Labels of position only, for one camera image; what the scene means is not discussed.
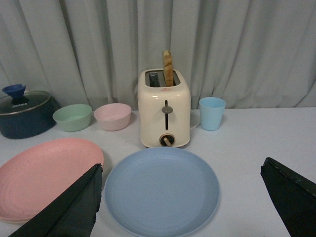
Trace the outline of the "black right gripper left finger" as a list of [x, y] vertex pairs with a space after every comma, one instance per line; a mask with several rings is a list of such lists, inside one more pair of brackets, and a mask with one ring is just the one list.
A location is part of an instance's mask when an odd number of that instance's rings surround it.
[[102, 165], [95, 164], [12, 237], [89, 237], [99, 211]]

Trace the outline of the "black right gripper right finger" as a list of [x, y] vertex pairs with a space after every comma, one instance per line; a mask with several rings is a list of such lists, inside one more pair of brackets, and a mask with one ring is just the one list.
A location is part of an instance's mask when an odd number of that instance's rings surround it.
[[290, 236], [314, 237], [316, 184], [273, 158], [265, 159], [260, 174]]

